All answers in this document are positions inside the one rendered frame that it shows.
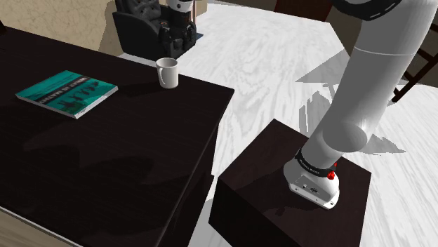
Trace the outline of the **white mug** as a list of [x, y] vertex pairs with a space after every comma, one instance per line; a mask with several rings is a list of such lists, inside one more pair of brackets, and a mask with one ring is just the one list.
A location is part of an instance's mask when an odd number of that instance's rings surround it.
[[178, 61], [174, 58], [160, 58], [156, 61], [159, 83], [162, 88], [178, 86]]

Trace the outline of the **teal book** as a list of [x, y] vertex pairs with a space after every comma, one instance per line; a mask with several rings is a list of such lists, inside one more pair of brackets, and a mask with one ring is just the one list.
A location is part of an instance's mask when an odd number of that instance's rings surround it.
[[65, 70], [15, 96], [26, 102], [78, 119], [118, 91], [114, 84]]

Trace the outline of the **dark wooden table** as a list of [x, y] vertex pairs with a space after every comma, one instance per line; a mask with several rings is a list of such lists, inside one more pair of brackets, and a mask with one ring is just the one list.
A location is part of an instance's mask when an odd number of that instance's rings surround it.
[[[16, 93], [69, 70], [117, 86], [78, 119]], [[0, 210], [82, 247], [187, 247], [233, 90], [9, 27], [0, 35]]]

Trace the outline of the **dark robot stand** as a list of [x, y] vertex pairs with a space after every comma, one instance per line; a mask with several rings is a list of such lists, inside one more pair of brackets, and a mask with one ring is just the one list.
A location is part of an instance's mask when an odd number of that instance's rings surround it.
[[283, 174], [307, 137], [276, 119], [219, 176], [210, 225], [232, 247], [359, 247], [371, 172], [340, 158], [340, 198], [326, 210]]

